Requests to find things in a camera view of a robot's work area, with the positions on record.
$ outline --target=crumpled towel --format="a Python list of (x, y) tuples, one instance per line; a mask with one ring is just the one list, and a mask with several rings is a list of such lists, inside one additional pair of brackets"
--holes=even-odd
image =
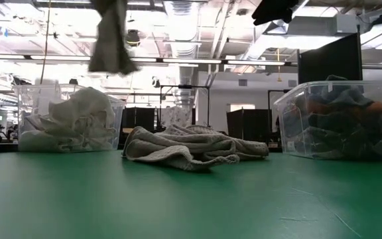
[(265, 143), (235, 139), (199, 125), (171, 125), (166, 131), (154, 134), (136, 127), (123, 150), (128, 160), (159, 163), (185, 171), (263, 159), (268, 154)]
[(127, 0), (91, 0), (91, 3), (102, 19), (88, 70), (124, 75), (137, 71), (123, 40)]
[(112, 149), (110, 141), (116, 130), (109, 126), (115, 121), (115, 114), (104, 93), (84, 88), (65, 102), (49, 102), (48, 109), (48, 115), (24, 118), (19, 151), (69, 153)]

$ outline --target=computer monitor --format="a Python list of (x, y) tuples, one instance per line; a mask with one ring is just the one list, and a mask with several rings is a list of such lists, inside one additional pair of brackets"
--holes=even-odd
[(329, 75), (362, 80), (361, 45), (358, 33), (316, 50), (298, 54), (298, 83), (325, 80)]

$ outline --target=laundry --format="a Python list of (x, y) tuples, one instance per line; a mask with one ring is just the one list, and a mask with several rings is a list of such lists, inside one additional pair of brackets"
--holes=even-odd
[(101, 15), (101, 22), (88, 70), (124, 75), (137, 71), (125, 49), (123, 36), (127, 0), (91, 0), (91, 3)]
[(48, 115), (24, 117), (19, 151), (77, 152), (112, 148), (116, 129), (109, 128), (115, 114), (108, 97), (93, 88), (84, 88), (61, 103), (49, 102)]
[[(330, 76), (327, 80), (346, 80)], [(358, 86), (311, 87), (283, 114), (297, 152), (321, 159), (382, 160), (382, 103)]]
[(192, 110), (190, 108), (181, 108), (178, 106), (163, 108), (160, 111), (161, 125), (168, 127), (178, 125), (186, 127), (192, 123)]
[(199, 125), (171, 125), (164, 132), (154, 134), (136, 127), (129, 134), (123, 150), (123, 156), (128, 160), (185, 171), (260, 160), (268, 154), (265, 143), (235, 139)]

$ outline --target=green table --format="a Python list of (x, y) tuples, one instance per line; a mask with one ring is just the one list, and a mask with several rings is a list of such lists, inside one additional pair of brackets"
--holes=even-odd
[(0, 239), (17, 238), (382, 238), (382, 163), (271, 154), (196, 174), (0, 153)]

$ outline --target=plastic storage bin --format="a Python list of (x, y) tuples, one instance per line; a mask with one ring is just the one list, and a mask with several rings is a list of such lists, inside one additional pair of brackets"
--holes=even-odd
[(117, 149), (123, 101), (69, 84), (22, 85), (13, 89), (19, 105), (19, 151)]
[(274, 109), (284, 153), (382, 160), (382, 81), (301, 84), (279, 98)]

